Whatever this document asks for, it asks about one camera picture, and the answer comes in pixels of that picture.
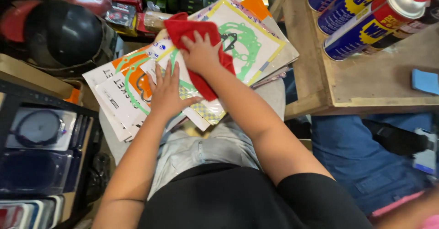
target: gray pants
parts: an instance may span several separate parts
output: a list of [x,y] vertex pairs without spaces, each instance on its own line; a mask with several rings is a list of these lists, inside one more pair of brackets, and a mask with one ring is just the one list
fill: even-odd
[[[283,81],[275,80],[255,91],[283,120],[285,113]],[[261,170],[251,140],[233,119],[227,116],[215,126],[207,139],[189,136],[182,130],[162,138],[148,199],[183,171],[210,163],[231,163]]]

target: pink fabric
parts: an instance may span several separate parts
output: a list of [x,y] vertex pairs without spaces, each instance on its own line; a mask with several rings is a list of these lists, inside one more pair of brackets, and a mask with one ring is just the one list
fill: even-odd
[[[383,214],[401,206],[402,204],[404,204],[410,200],[418,198],[423,193],[424,192],[421,191],[419,193],[403,197],[390,205],[387,205],[381,209],[376,210],[375,212],[372,213],[372,217],[378,217],[380,215],[383,215]],[[424,223],[422,224],[420,229],[439,229],[439,215],[434,215],[434,216],[429,217],[427,220],[424,221]]]

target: stack of packages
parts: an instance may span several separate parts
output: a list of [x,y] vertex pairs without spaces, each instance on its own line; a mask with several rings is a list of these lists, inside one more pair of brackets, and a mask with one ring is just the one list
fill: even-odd
[[[299,56],[262,0],[219,0],[192,14],[188,20],[210,21],[218,26],[223,50],[233,57],[236,76],[248,86],[256,87],[277,79],[288,69],[286,65]],[[132,139],[150,112],[151,90],[146,72],[154,74],[156,62],[164,71],[169,59],[173,65],[175,61],[180,64],[180,97],[200,96],[181,53],[167,35],[83,74],[119,141]],[[205,131],[225,114],[218,99],[202,101],[171,119],[165,132],[186,116]]]

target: blue jeans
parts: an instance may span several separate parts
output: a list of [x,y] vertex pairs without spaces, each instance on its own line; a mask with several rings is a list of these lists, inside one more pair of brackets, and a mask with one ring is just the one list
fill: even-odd
[[[431,131],[431,114],[383,114],[368,119],[413,132]],[[398,199],[432,187],[413,160],[385,150],[372,139],[359,116],[313,116],[314,156],[369,215]]]

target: black shirt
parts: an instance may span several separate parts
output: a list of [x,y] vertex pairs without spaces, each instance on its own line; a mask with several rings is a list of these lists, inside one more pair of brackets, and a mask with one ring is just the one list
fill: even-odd
[[139,229],[371,229],[336,181],[314,173],[277,187],[259,170],[232,164],[191,168],[145,204]]

